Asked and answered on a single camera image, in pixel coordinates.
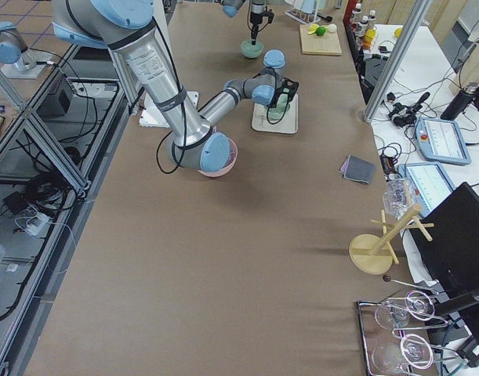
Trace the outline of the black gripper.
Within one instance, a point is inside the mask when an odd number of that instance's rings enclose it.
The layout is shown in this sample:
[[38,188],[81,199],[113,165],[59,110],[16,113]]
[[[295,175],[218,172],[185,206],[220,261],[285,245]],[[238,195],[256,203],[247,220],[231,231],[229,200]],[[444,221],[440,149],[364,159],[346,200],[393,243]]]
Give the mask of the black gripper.
[[299,82],[289,78],[282,78],[281,85],[274,91],[273,99],[268,105],[269,108],[284,110],[294,99],[299,88]]
[[267,20],[267,24],[273,22],[274,13],[272,9],[268,9],[265,2],[251,2],[249,5],[249,23],[251,24],[250,37],[252,45],[256,45],[260,26],[264,20]]

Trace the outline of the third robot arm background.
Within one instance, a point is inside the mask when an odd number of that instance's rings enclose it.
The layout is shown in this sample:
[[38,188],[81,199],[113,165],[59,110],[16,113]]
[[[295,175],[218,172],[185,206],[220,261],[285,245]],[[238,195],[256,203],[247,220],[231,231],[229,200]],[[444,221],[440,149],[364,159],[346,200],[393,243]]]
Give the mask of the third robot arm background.
[[7,78],[36,79],[52,55],[30,49],[16,26],[0,22],[0,63]]

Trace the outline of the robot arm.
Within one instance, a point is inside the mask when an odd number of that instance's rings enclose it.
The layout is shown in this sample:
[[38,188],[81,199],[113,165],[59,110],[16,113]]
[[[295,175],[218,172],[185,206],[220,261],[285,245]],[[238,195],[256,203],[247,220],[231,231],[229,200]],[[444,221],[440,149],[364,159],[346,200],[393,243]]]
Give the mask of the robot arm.
[[298,82],[284,76],[284,54],[266,53],[254,77],[231,80],[200,110],[180,82],[152,1],[54,1],[55,35],[71,44],[107,49],[124,57],[171,128],[167,150],[177,167],[218,172],[230,160],[230,140],[214,126],[241,100],[268,109],[288,105]]
[[223,0],[219,1],[223,12],[230,18],[235,17],[240,8],[247,3],[249,5],[247,26],[250,30],[250,41],[247,46],[258,51],[263,50],[263,44],[258,41],[258,34],[264,27],[261,27],[264,20],[271,24],[274,20],[274,12],[267,8],[264,0]]

